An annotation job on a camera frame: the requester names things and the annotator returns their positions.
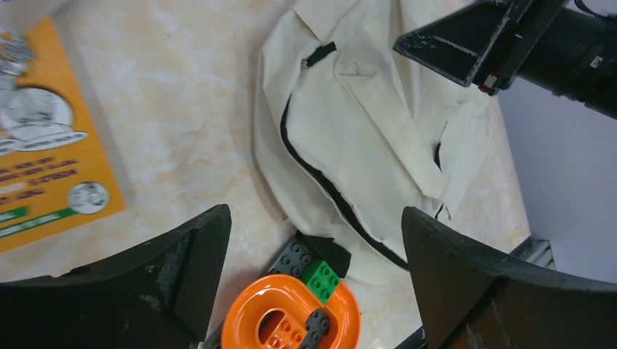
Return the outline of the cream canvas student bag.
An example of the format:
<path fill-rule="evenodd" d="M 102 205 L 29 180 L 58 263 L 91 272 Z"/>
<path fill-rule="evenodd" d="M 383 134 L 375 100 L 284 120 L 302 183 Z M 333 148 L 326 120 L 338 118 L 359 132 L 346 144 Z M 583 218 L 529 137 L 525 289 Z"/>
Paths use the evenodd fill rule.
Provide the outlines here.
<path fill-rule="evenodd" d="M 481 92 L 392 49 L 432 1 L 298 1 L 258 58 L 255 156 L 290 221 L 351 255 L 350 277 L 407 271 L 404 208 L 449 223 L 487 154 Z"/>

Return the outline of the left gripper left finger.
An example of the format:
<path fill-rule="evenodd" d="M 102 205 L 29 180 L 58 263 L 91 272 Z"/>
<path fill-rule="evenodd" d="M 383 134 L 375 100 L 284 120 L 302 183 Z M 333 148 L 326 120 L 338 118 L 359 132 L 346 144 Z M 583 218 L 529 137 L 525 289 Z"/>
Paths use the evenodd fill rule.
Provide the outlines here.
<path fill-rule="evenodd" d="M 58 277 L 1 284 L 3 348 L 196 348 L 231 233 L 219 204 L 160 236 Z"/>

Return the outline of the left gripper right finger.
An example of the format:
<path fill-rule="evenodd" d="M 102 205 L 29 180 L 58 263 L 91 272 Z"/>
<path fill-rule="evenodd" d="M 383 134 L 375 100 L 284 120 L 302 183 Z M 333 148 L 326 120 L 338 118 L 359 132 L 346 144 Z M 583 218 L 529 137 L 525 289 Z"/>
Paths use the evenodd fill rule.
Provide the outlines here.
<path fill-rule="evenodd" d="M 512 257 L 415 207 L 402 213 L 429 348 L 614 348 L 616 285 Z"/>

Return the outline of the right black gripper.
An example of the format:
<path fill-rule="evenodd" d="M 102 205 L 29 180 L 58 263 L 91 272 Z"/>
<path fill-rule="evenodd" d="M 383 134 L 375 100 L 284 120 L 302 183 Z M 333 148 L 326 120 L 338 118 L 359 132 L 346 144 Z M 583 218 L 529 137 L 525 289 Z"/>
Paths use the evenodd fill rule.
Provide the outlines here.
<path fill-rule="evenodd" d="M 496 95 L 521 78 L 616 118 L 616 14 L 583 1 L 473 1 L 399 36 L 393 50 Z"/>

